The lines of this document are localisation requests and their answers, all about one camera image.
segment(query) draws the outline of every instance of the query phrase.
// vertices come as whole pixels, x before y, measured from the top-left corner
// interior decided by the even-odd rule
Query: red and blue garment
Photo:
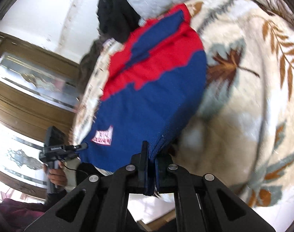
[[[187,125],[200,103],[206,56],[184,4],[131,33],[111,57],[82,162],[114,172],[149,142],[149,160]]]

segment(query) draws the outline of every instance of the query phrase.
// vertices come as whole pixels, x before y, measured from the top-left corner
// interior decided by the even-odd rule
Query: clothing patch
[[[112,137],[113,127],[110,126],[106,131],[96,131],[92,141],[100,145],[110,146]]]

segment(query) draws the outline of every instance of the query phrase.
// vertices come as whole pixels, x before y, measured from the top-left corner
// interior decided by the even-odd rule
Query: black sleeve
[[[66,190],[63,190],[57,194],[47,194],[47,198],[45,201],[45,208],[46,210],[50,209],[53,205],[55,205],[58,201],[60,201],[64,196],[66,196]]]

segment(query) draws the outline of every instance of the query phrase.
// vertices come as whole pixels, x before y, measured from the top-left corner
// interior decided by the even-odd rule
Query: person's arm
[[[47,194],[46,201],[45,201],[45,208],[48,210],[51,208],[53,205],[55,205],[58,201],[60,201],[66,194],[66,190],[64,187],[67,185],[68,180],[67,177],[62,170],[64,167],[62,162],[59,162],[59,169],[50,169],[48,178],[50,181],[58,186],[61,187],[60,192],[56,194]],[[47,172],[47,166],[44,165],[44,171]]]

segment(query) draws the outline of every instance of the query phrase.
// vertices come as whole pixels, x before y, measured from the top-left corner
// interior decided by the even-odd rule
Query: brown maple leaf print
[[[243,48],[230,49],[230,52],[226,54],[226,58],[223,58],[218,52],[214,55],[213,59],[218,63],[207,68],[207,85],[209,86],[213,81],[218,83],[217,94],[223,87],[225,81],[228,81],[226,92],[229,92],[229,88],[233,84],[236,76],[237,69],[241,69],[254,74],[256,77],[260,77],[258,73],[253,70],[240,66],[241,56]]]

